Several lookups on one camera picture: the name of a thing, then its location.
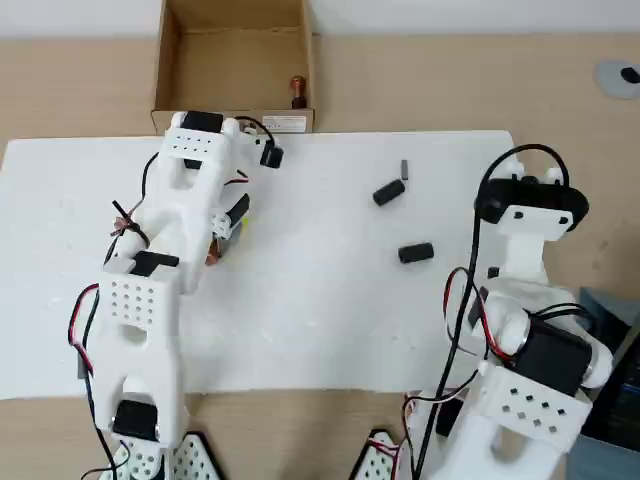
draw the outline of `table surface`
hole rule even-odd
[[[152,41],[99,42],[101,55],[79,43],[50,47],[58,54],[51,56],[49,86],[41,93],[44,107],[56,88],[67,91],[66,84],[56,84],[55,62],[77,64],[80,58],[89,68],[78,82],[104,87],[107,96],[124,88],[132,69],[153,75],[152,66],[139,61],[153,57]],[[603,58],[640,63],[640,34],[342,37],[319,38],[315,47],[318,131],[506,129],[516,143],[556,147],[572,182],[589,197],[591,212],[548,249],[552,280],[635,293],[640,270],[629,259],[640,231],[640,167],[632,161],[640,102],[604,97],[593,67]],[[105,66],[107,57],[122,65]],[[22,81],[34,80],[26,75]],[[129,83],[127,91],[134,89]],[[87,87],[79,93],[87,96]],[[52,118],[44,107],[35,122],[43,135],[56,136],[63,129],[56,131],[54,120],[69,112]],[[11,131],[8,115],[19,106],[12,108],[0,110],[5,132]],[[148,115],[141,106],[122,108]],[[99,127],[96,116],[87,116],[79,134],[99,135]],[[123,124],[123,134],[131,133],[128,127]],[[256,392],[193,401],[194,426],[206,431],[229,478],[344,479],[371,427],[400,432],[401,397],[394,394]],[[0,463],[14,479],[76,478],[85,467],[104,463],[82,400],[5,401],[0,421]]]
[[[21,212],[0,210],[0,224],[7,227],[0,237],[0,265],[3,278],[11,279],[0,289],[0,322],[9,333],[0,337],[0,364],[20,362],[0,384],[0,399],[84,392],[76,378],[77,355],[65,341],[70,310],[79,290],[102,269],[112,241],[111,201],[138,201],[143,167],[161,141],[58,138],[9,145],[0,205],[20,205]],[[255,163],[236,160],[233,168],[251,181],[226,187],[221,205],[227,210],[248,192],[246,228],[218,264],[202,265],[197,290],[181,298],[185,388],[192,393],[435,389],[449,348],[444,282],[453,268],[468,263],[477,186],[489,164],[513,147],[511,136],[504,131],[320,133],[282,135],[279,142],[285,159],[277,171],[258,165],[259,147]],[[410,165],[406,191],[378,207],[371,195],[399,177],[400,159]],[[148,172],[149,194],[157,186],[158,168],[154,164]],[[151,250],[182,257],[180,245],[166,250],[167,239],[166,234],[152,238]],[[432,243],[434,258],[400,263],[399,247],[425,241]],[[483,225],[478,272],[501,265],[505,248],[496,226]],[[462,282],[456,278],[452,288],[451,316]],[[101,329],[114,321],[110,311],[101,316],[101,307],[133,302],[133,311],[137,305],[133,295],[123,300],[124,293],[115,299],[109,293],[105,300],[101,292],[106,303],[100,302],[91,329],[90,352],[101,343]],[[76,332],[84,329],[91,300],[83,307]],[[132,318],[146,325],[147,308]],[[29,339],[27,358],[21,358],[24,345],[16,338]],[[461,344],[483,348],[470,332]],[[477,360],[459,355],[449,385],[463,383]]]

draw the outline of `white wall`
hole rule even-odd
[[[322,33],[640,30],[640,0],[312,0]]]
[[[0,0],[0,36],[152,35],[157,28],[160,3],[160,0]],[[640,0],[311,0],[311,3],[316,30],[328,34],[640,30]]]

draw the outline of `cable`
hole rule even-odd
[[[125,466],[127,464],[127,462],[129,461],[129,458],[131,457],[131,450],[129,450],[129,447],[127,447],[127,444],[125,442],[123,442],[122,440],[120,440],[120,444],[127,451],[127,458],[125,458],[122,462],[120,462],[118,465],[116,465],[116,469]],[[87,470],[86,472],[84,472],[82,474],[82,476],[80,477],[80,480],[84,480],[85,478],[87,478],[92,473],[103,473],[103,472],[109,472],[109,471],[111,471],[113,473],[113,470],[111,469],[111,467],[92,468],[91,470]]]
[[[480,317],[481,317],[481,321],[482,321],[482,329],[484,330],[485,340],[486,340],[487,344],[489,345],[489,348],[491,349],[493,354],[496,355],[497,357],[500,357],[500,358],[502,358],[503,360],[506,360],[506,361],[511,360],[511,357],[502,351],[502,349],[498,346],[497,342],[493,338],[493,334],[491,333],[491,330],[489,329],[489,322],[488,322],[488,319],[487,319],[487,312],[486,312],[485,307],[484,307],[484,299],[482,298],[482,295],[480,294],[480,291],[479,291],[478,287],[476,286],[475,282],[473,281],[473,279],[469,278],[469,271],[464,267],[454,268],[453,271],[449,274],[449,277],[447,278],[447,282],[445,284],[445,290],[444,290],[444,298],[443,298],[443,301],[442,301],[442,313],[443,313],[443,315],[446,318],[447,306],[449,304],[449,295],[451,293],[451,285],[453,283],[453,279],[455,278],[456,274],[458,274],[459,272],[465,272],[467,274],[467,282],[471,282],[471,286],[473,288],[473,291],[476,294],[476,298],[478,299],[478,303],[480,304],[480,313],[481,313]]]
[[[132,232],[137,233],[138,236],[142,238],[142,241],[144,242],[146,248],[149,248],[149,246],[151,245],[151,241],[149,240],[149,237],[147,237],[147,234],[142,231],[142,228],[140,228],[140,225],[138,225],[136,222],[134,222],[131,219],[129,214],[124,211],[122,206],[116,200],[113,200],[111,203],[116,208],[116,210],[118,210],[118,213],[122,215],[122,218],[124,218],[126,222],[126,225],[120,229],[120,233],[124,232],[125,230],[131,230]]]
[[[128,225],[127,227],[123,228],[121,231],[115,233],[115,238],[113,239],[113,241],[111,242],[111,245],[109,246],[109,249],[107,250],[103,264],[106,264],[109,260],[111,260],[111,257],[113,256],[113,252],[115,251],[115,248],[116,248],[116,244],[118,243],[118,240],[120,239],[120,237],[122,236],[122,234],[127,228],[138,233],[138,235],[140,235],[140,237],[145,241],[145,244],[147,244],[147,248],[148,248],[149,238],[144,234],[144,232],[142,232],[142,229],[140,229],[140,226],[131,220],[131,214],[135,211],[136,208],[140,206],[140,204],[145,199],[145,196],[147,194],[147,175],[149,173],[149,167],[151,167],[151,164],[156,160],[156,158],[158,158],[158,153],[155,153],[147,161],[146,165],[144,166],[144,170],[142,172],[141,198],[140,198],[140,201],[130,210],[130,212],[126,213],[118,202],[116,202],[115,200],[113,201],[113,205],[116,207],[118,212],[121,215],[123,215],[123,218],[125,219],[125,221],[128,222]],[[96,290],[96,296],[93,300],[93,305],[91,306],[91,311],[89,312],[89,316],[87,317],[87,323],[85,325],[84,333],[82,335],[82,343],[79,344],[74,338],[75,322],[78,316],[78,312],[80,310],[80,305],[82,304],[84,297],[92,290]],[[82,475],[81,480],[85,479],[87,476],[89,476],[92,473],[100,473],[100,472],[108,472],[108,471],[111,471],[112,478],[116,479],[117,469],[125,465],[129,461],[129,458],[131,457],[131,451],[129,450],[129,447],[127,447],[127,445],[124,442],[120,442],[127,451],[127,458],[119,465],[116,465],[113,459],[113,455],[109,450],[109,445],[107,444],[104,438],[104,435],[102,434],[102,431],[96,426],[95,407],[93,403],[93,391],[91,388],[91,380],[88,375],[88,373],[91,373],[93,375],[93,365],[89,360],[89,356],[86,352],[86,348],[87,348],[87,342],[89,340],[89,332],[91,330],[91,326],[93,325],[93,320],[95,318],[99,303],[100,303],[99,285],[97,283],[94,283],[87,286],[80,293],[80,295],[76,300],[75,306],[73,308],[73,312],[71,314],[71,319],[69,320],[69,328],[67,331],[67,341],[69,342],[69,345],[73,346],[78,351],[78,354],[80,355],[80,358],[82,359],[82,362],[83,362],[83,366],[85,368],[84,383],[85,383],[85,390],[87,393],[87,403],[89,404],[89,412],[91,413],[91,419],[96,431],[96,435],[98,436],[98,440],[100,441],[100,445],[104,450],[107,460],[109,461],[108,468],[94,468],[92,470],[88,470]]]
[[[527,311],[527,313],[529,315],[538,316],[538,315],[546,313],[546,312],[548,312],[550,310],[555,310],[556,308],[561,308],[561,307],[562,308],[567,308],[567,307],[578,308],[580,310],[584,310],[585,312],[588,312],[588,310],[585,307],[583,307],[582,305],[580,305],[579,303],[569,303],[569,302],[567,302],[567,303],[556,303],[555,305],[550,305],[548,307],[543,308],[542,310],[538,310],[537,312],[529,312],[529,311]]]
[[[267,134],[267,136],[269,137],[269,141],[273,144],[276,143],[275,138],[273,138],[273,135],[271,134],[271,132],[269,131],[269,129],[267,127],[265,127],[261,122],[259,122],[258,120],[256,120],[253,117],[247,117],[246,115],[238,115],[237,117],[235,117],[236,120],[245,120],[247,122],[253,122],[255,123],[257,126],[259,126],[264,133]]]
[[[144,197],[147,196],[147,174],[149,173],[149,167],[151,167],[151,164],[155,162],[156,158],[158,158],[158,153],[159,152],[154,153],[151,158],[147,160],[147,163],[144,166],[144,170],[142,170],[142,188],[139,203],[142,203]]]
[[[75,339],[75,326],[76,326],[76,319],[78,318],[78,313],[80,311],[80,307],[82,306],[82,301],[84,300],[84,298],[87,296],[89,292],[91,292],[92,290],[96,290],[97,288],[98,288],[98,284],[94,283],[85,287],[84,290],[80,292],[80,295],[78,295],[78,298],[76,299],[76,303],[73,306],[73,311],[71,312],[71,317],[69,318],[69,326],[67,328],[67,342],[69,343],[69,345],[71,345],[73,348],[76,349],[76,351],[78,352],[78,355],[80,355],[80,358],[82,359],[83,364],[85,365],[85,368],[87,369],[87,372],[89,372],[91,375],[93,375],[93,364],[89,360],[89,355],[87,354],[87,351],[85,350],[83,344],[79,343]]]
[[[102,449],[104,450],[104,453],[107,456],[107,460],[109,461],[110,468],[107,471],[111,470],[111,473],[113,475],[111,478],[114,478],[114,479],[118,478],[118,472],[117,472],[118,466],[116,465],[116,462],[113,459],[113,455],[111,455],[111,450],[109,450],[109,445],[107,445],[107,442],[104,439],[104,435],[102,434],[102,431],[96,425],[96,412],[95,412],[95,406],[93,404],[93,391],[91,389],[91,380],[89,379],[89,375],[85,375],[84,377],[84,386],[87,391],[87,402],[89,403],[89,412],[91,413],[91,420],[93,421],[93,427],[96,430],[96,435],[98,436],[100,445],[102,446]]]
[[[539,150],[549,154],[558,167],[562,171],[563,185],[565,187],[569,187],[569,171],[567,170],[567,166],[564,161],[558,155],[558,153],[553,150],[551,147],[547,145],[541,145],[537,143],[520,145],[514,147],[502,155],[500,155],[496,160],[493,161],[489,168],[485,171],[482,176],[482,180],[480,180],[480,185],[478,186],[478,194],[476,197],[476,201],[480,201],[482,195],[486,189],[486,186],[491,178],[491,175],[495,172],[495,170],[504,162],[506,159],[520,152],[524,152],[526,150]],[[449,349],[449,355],[447,357],[447,362],[444,367],[444,371],[442,372],[442,377],[440,378],[440,383],[438,385],[438,389],[436,390],[436,398],[442,396],[445,385],[447,384],[447,379],[449,378],[449,374],[451,373],[451,368],[453,367],[453,360],[455,359],[456,352],[458,350],[458,343],[460,342],[460,334],[462,333],[462,323],[464,321],[464,312],[466,311],[467,304],[469,303],[469,297],[471,296],[471,291],[473,290],[473,279],[476,273],[476,264],[478,262],[478,248],[480,245],[480,213],[479,209],[476,208],[473,215],[473,235],[471,241],[471,255],[469,256],[469,267],[468,267],[468,280],[466,282],[464,293],[462,295],[462,301],[460,302],[460,307],[458,308],[458,314],[456,317],[455,330],[453,334],[453,340],[451,341],[451,348]],[[431,408],[431,413],[429,414],[429,420],[427,421],[427,426],[425,428],[424,437],[422,440],[422,445],[420,447],[420,455],[418,456],[418,464],[416,466],[415,475],[413,475],[414,480],[420,479],[420,474],[422,473],[422,469],[424,467],[424,460],[427,454],[427,447],[429,446],[429,440],[431,438],[431,434],[433,432],[433,428],[435,425],[436,415],[438,412],[437,405],[434,405]]]
[[[226,187],[227,185],[233,185],[234,183],[249,183],[249,180],[247,180],[246,178],[233,178],[225,183],[224,186]]]

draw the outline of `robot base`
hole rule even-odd
[[[118,468],[118,479],[122,480],[224,480],[207,440],[200,432],[189,432],[180,446],[173,451],[169,461],[149,455],[146,448],[129,441],[131,458]],[[116,464],[127,459],[127,451],[121,446],[113,456]],[[164,474],[164,468],[172,470],[171,475]],[[112,480],[111,472],[104,472],[100,480]]]
[[[374,430],[369,434],[369,439],[362,448],[360,457],[353,467],[349,480],[391,480],[393,476],[393,455],[386,454],[376,449],[369,443],[374,440],[389,448],[396,448],[391,437],[384,430]]]

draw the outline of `wooden table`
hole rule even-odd
[[[135,95],[135,82],[127,84],[123,72],[152,74],[137,56],[148,56],[153,41],[89,43],[49,43],[50,66],[85,65],[79,85],[106,92],[103,104],[126,88],[132,100],[120,107],[144,115],[136,98],[151,92]],[[96,45],[102,56],[91,53]],[[549,246],[552,281],[637,295],[640,101],[604,97],[593,82],[593,67],[604,58],[640,63],[640,34],[318,38],[316,56],[318,131],[506,129],[516,143],[554,146],[591,212],[575,232]],[[114,64],[105,67],[107,57]],[[30,68],[39,71],[22,68],[24,81],[32,81]],[[88,114],[91,99],[46,108],[61,88],[73,90],[68,81],[51,70],[31,125],[39,125],[43,136],[68,135],[61,133],[65,115],[81,114],[86,122],[78,135],[100,136],[100,117]],[[18,107],[0,106],[6,137],[24,122]],[[104,115],[117,115],[118,107]],[[127,127],[134,126],[123,124],[123,134],[153,133]],[[4,374],[10,374],[8,367]],[[256,392],[193,397],[190,403],[194,426],[206,431],[230,479],[342,480],[371,427],[399,433],[399,395]],[[7,478],[77,478],[104,465],[84,400],[1,402],[0,424]]]

